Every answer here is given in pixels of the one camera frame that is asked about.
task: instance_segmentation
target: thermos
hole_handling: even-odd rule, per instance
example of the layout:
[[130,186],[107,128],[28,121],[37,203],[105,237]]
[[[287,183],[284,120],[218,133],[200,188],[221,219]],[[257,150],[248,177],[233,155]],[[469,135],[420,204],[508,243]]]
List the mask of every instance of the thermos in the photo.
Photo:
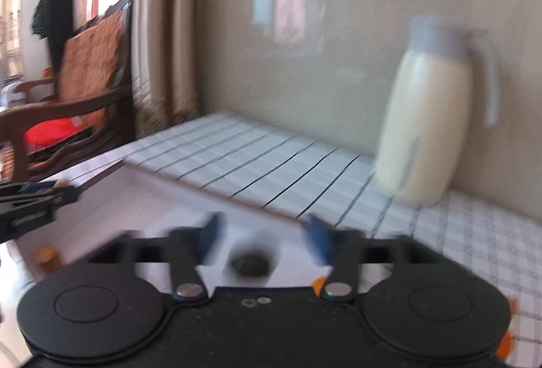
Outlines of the thermos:
[[411,22],[375,165],[379,185],[399,200],[432,204],[448,188],[471,120],[473,52],[483,62],[484,124],[492,127],[499,115],[500,85],[487,31],[439,17]]

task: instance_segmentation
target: hanging clothes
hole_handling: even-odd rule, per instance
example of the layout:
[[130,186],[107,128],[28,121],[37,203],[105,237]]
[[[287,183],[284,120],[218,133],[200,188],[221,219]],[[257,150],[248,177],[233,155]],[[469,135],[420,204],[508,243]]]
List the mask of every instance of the hanging clothes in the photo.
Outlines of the hanging clothes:
[[51,62],[58,73],[64,45],[74,34],[73,0],[40,0],[32,19],[32,32],[48,39]]

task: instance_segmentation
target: chair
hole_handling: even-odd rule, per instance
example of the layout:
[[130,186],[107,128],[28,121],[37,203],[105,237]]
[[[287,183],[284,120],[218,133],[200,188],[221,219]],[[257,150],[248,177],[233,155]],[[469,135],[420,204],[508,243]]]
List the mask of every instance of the chair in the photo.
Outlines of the chair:
[[[121,0],[91,20],[66,43],[56,78],[21,84],[27,93],[54,83],[55,94],[36,104],[0,113],[4,149],[2,180],[39,181],[136,138],[132,101],[131,28],[133,0]],[[83,129],[52,146],[28,152],[27,131],[52,120],[79,116]]]

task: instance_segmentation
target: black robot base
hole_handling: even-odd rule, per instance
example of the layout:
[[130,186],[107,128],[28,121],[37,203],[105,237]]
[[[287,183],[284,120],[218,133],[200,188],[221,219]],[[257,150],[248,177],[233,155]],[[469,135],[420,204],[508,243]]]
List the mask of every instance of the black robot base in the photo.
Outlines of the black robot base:
[[[196,271],[221,225],[165,238],[125,234],[38,283],[17,310],[33,353],[56,368],[409,368],[506,366],[495,351],[510,322],[506,298],[409,237],[371,240],[311,217],[308,244],[332,266],[311,287],[217,288]],[[172,293],[136,276],[138,262],[169,264]],[[392,264],[358,294],[359,266]]]

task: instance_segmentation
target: silver bolt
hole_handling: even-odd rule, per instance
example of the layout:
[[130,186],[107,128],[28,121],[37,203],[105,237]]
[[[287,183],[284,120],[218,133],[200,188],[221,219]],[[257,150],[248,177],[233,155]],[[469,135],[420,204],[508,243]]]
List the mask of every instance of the silver bolt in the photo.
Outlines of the silver bolt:
[[258,299],[256,299],[258,304],[270,304],[273,302],[273,300],[270,297],[267,296],[260,296]]
[[195,298],[203,293],[203,287],[199,284],[186,283],[177,286],[176,291],[183,298]]
[[332,282],[327,284],[327,286],[324,287],[324,290],[326,290],[328,296],[340,298],[348,296],[352,291],[352,287],[345,282]]
[[256,300],[254,298],[243,299],[241,305],[248,308],[256,307]]

